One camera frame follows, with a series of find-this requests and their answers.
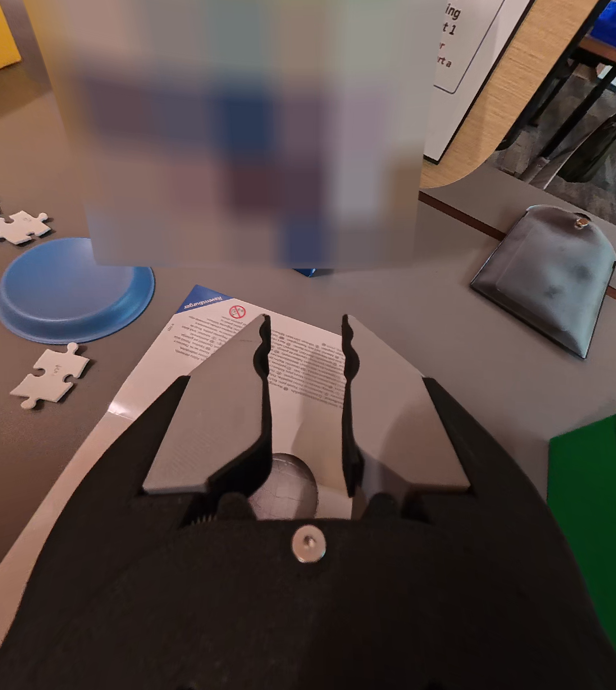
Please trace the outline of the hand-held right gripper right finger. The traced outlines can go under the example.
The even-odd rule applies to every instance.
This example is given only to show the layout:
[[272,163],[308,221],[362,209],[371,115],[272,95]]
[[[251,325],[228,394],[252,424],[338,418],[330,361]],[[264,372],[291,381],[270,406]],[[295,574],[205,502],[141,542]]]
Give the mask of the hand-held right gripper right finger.
[[422,373],[352,315],[342,319],[342,351],[349,496],[466,492],[470,482]]

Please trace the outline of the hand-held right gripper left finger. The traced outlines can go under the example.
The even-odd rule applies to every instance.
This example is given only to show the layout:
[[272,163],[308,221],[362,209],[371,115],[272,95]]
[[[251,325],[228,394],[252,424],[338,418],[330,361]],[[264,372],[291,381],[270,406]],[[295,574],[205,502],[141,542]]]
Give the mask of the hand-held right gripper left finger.
[[256,317],[191,372],[145,492],[251,496],[268,479],[270,325]]

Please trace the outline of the white puzzle piece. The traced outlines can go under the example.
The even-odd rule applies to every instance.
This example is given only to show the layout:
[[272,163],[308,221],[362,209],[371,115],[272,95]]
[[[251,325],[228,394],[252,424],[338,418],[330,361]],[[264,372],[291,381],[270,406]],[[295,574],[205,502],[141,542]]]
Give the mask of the white puzzle piece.
[[33,409],[37,401],[58,402],[73,386],[69,377],[79,379],[90,363],[90,359],[77,353],[79,344],[70,342],[62,350],[45,349],[33,368],[41,375],[28,374],[22,382],[10,391],[10,395],[21,397],[22,409]]
[[50,233],[52,229],[47,225],[48,216],[42,212],[33,216],[26,211],[19,211],[7,220],[0,217],[0,241],[19,246]]

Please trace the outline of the printed instruction leaflet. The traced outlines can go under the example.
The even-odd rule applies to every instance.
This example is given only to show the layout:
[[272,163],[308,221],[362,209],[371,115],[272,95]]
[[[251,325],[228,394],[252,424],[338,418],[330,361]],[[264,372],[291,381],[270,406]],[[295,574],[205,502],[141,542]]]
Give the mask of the printed instruction leaflet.
[[90,361],[81,377],[59,402],[44,401],[30,410],[10,392],[30,374],[44,347],[0,324],[0,562],[103,417],[104,441],[110,442],[178,376],[189,374],[263,313],[270,315],[272,327],[273,451],[310,468],[318,486],[318,517],[347,517],[341,336],[194,286],[175,313],[153,299],[122,331],[80,346]]

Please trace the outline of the blue round plastic stand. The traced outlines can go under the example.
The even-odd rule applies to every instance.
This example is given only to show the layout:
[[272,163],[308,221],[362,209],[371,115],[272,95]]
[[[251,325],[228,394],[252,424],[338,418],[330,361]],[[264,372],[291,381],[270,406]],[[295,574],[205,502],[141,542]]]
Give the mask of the blue round plastic stand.
[[20,254],[0,279],[0,322],[40,344],[84,344],[119,332],[148,307],[155,275],[96,263],[88,238],[55,239]]

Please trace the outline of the grey plastic pouch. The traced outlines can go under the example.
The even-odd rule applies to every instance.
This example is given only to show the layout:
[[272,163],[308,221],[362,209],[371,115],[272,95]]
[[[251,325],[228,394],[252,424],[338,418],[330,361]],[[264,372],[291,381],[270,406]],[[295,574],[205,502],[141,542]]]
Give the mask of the grey plastic pouch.
[[582,212],[528,207],[470,287],[572,355],[586,359],[616,252]]

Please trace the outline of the green cloth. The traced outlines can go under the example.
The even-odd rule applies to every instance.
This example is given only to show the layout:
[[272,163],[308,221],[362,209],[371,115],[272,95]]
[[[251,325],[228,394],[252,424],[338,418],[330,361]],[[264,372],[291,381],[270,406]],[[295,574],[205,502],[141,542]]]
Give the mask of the green cloth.
[[547,504],[616,650],[616,412],[550,440]]

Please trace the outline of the white sign board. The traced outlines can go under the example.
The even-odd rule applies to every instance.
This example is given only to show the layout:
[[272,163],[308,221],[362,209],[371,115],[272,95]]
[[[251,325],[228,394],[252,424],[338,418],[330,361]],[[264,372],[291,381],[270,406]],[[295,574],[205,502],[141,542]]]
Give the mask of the white sign board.
[[424,157],[440,163],[533,1],[446,1]]

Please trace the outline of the dark metal table frame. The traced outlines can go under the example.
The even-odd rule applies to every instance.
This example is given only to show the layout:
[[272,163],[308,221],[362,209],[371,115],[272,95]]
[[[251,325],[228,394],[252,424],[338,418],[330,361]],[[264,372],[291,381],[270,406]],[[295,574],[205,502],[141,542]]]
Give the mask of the dark metal table frame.
[[514,175],[537,188],[590,182],[616,145],[616,48],[589,36],[607,4],[597,1],[497,147],[527,136],[527,166]]

